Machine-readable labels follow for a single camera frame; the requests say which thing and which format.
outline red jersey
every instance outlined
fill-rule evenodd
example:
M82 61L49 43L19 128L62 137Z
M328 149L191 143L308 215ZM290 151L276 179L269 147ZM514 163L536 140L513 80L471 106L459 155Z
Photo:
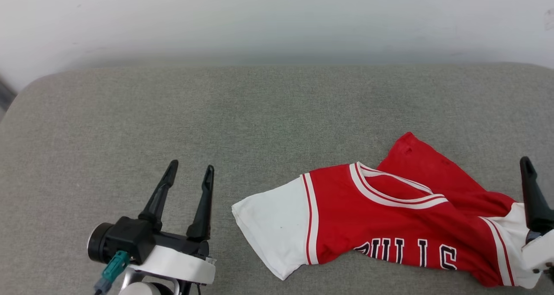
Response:
M402 265L469 271L485 286L534 287L539 275L520 266L522 204L483 190L410 133L378 169L359 162L316 169L238 202L233 214L280 279L357 250Z

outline gray table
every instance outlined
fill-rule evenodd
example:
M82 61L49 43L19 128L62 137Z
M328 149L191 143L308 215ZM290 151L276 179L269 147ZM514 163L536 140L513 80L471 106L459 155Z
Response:
M134 217L179 159L164 229L184 233L206 165L216 168L214 285L203 294L526 293L469 274L347 253L279 281L230 212L310 169L377 165L406 131L488 190L522 200L531 157L551 204L554 71L524 64L116 68L41 78L0 123L3 294L92 294L103 266L86 241ZM541 279L531 293L552 293Z

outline white wall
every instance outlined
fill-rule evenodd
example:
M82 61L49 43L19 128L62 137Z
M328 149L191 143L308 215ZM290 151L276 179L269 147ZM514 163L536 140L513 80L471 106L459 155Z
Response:
M0 0L16 91L100 66L473 61L554 67L554 0Z

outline white sleeve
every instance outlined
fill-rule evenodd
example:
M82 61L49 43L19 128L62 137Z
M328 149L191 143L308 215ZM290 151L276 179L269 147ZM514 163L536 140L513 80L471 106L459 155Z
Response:
M232 206L246 240L279 279L308 264L310 211L302 176Z

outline teal connector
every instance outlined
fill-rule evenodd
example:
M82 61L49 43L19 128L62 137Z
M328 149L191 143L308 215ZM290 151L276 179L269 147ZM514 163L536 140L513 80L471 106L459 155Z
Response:
M95 295L107 294L117 276L125 271L130 262L131 258L127 252L117 251L107 264L106 269L102 271L102 278L94 285Z

